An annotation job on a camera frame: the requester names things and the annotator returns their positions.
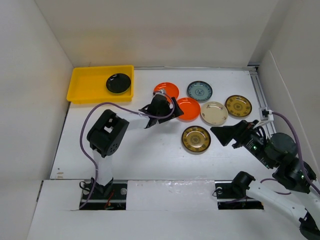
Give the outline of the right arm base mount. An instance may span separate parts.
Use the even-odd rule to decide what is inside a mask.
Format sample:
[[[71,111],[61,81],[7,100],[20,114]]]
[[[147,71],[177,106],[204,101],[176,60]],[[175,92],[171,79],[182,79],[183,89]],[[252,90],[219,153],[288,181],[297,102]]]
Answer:
[[[219,210],[263,210],[263,204],[253,198],[236,193],[231,180],[216,180],[212,196]]]

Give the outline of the green plate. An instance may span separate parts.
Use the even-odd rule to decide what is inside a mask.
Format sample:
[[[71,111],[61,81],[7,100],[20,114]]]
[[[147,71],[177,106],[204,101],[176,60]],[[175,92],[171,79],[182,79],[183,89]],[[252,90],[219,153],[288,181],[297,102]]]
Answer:
[[[128,88],[110,88],[110,87],[107,87],[106,88],[108,93],[112,96],[120,96],[120,95],[124,95],[126,94],[127,92],[130,92],[131,88],[128,87]]]

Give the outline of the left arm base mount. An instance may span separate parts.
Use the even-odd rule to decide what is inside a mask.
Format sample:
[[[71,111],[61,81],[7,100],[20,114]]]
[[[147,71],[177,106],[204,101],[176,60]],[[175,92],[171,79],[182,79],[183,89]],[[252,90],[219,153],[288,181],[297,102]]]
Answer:
[[[93,178],[90,181],[81,181],[79,183],[81,189],[80,210],[126,210],[128,181],[112,180],[106,186],[97,183],[91,196],[89,196],[93,183]]]

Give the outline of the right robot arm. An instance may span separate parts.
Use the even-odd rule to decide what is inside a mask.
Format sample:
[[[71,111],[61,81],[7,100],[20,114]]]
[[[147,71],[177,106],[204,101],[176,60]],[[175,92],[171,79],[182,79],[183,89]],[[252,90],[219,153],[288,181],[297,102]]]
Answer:
[[[244,198],[251,198],[267,204],[292,221],[303,237],[318,240],[320,197],[312,187],[317,176],[306,162],[298,158],[298,146],[294,140],[285,133],[275,133],[272,138],[267,138],[257,120],[242,120],[233,126],[211,127],[210,130],[222,146],[235,141],[234,149],[244,147],[267,169],[275,169],[272,174],[274,180],[298,198],[300,204],[287,201],[245,171],[240,171],[227,184],[233,201],[238,203]]]

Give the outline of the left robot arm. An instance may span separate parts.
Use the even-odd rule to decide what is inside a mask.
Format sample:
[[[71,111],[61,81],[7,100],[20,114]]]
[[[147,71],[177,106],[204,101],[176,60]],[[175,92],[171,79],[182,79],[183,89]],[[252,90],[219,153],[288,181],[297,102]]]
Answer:
[[[120,116],[111,109],[105,109],[102,112],[86,135],[93,156],[84,149],[84,130],[93,112],[97,108],[107,105],[106,102],[98,104],[89,112],[82,125],[79,139],[82,152],[91,160],[95,168],[94,176],[91,177],[90,183],[84,186],[84,189],[103,199],[107,198],[113,189],[114,177],[110,157],[120,147],[125,133],[130,130],[149,129],[184,114],[175,97],[167,98],[161,94],[156,94],[151,103],[138,111],[126,109],[112,102],[109,104],[125,111],[125,115]]]

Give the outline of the black plate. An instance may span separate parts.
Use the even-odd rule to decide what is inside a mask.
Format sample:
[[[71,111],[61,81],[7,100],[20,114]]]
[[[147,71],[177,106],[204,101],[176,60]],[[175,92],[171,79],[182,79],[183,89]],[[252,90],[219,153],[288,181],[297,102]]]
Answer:
[[[128,75],[116,73],[107,79],[105,85],[106,88],[129,88],[131,83],[131,78]]]

